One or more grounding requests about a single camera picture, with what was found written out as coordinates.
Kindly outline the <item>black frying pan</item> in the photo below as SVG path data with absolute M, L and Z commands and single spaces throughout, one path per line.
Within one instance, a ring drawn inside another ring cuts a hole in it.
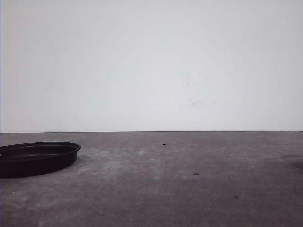
M 71 166 L 81 146 L 72 142 L 34 142 L 1 146 L 1 179 L 43 175 Z

